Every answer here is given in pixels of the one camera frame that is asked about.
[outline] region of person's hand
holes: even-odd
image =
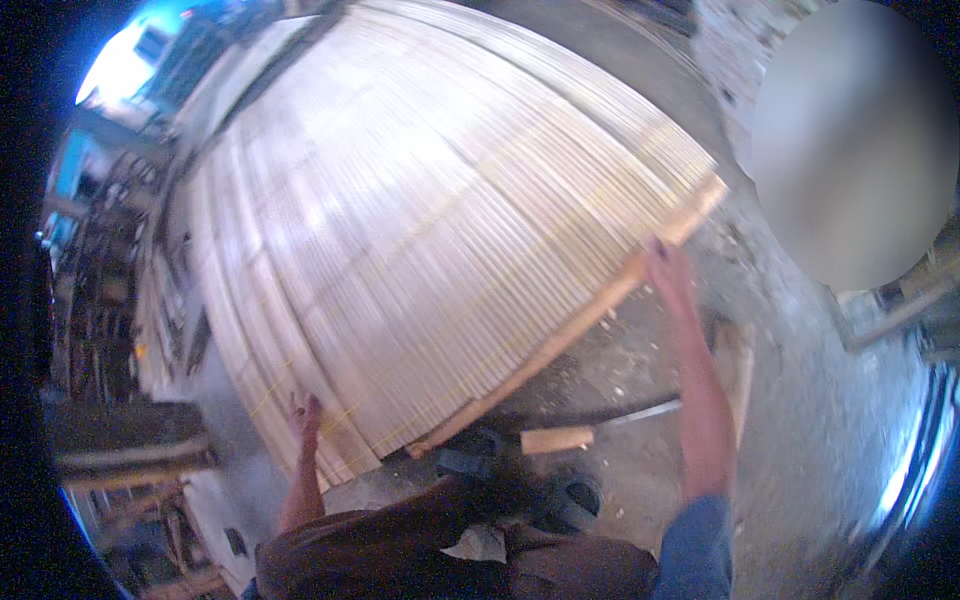
[[[297,395],[290,393],[290,432],[303,444],[317,446],[317,432],[320,431],[320,401],[313,394],[307,394],[303,404],[297,402]]]
[[[647,275],[673,317],[694,314],[692,269],[686,252],[652,236],[645,245]]]

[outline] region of dark object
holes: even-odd
[[[491,429],[469,429],[440,448],[437,474],[488,481],[501,462],[505,444]]]
[[[530,524],[548,534],[572,536],[592,529],[602,508],[603,492],[596,480],[562,472],[546,485]]]
[[[193,342],[190,343],[190,351],[186,357],[186,375],[193,374],[204,361],[206,346],[210,341],[210,321],[206,317],[206,311],[201,313],[200,320],[193,330]]]
[[[690,3],[685,0],[625,0],[624,5],[681,36],[693,37],[697,33],[697,24],[687,15]]]
[[[227,541],[230,544],[230,552],[233,553],[233,556],[250,556],[247,554],[247,545],[244,543],[239,531],[228,527],[224,530],[224,534],[227,536]]]

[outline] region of fingers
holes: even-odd
[[[306,412],[310,415],[316,415],[320,412],[320,399],[316,395],[306,395]]]

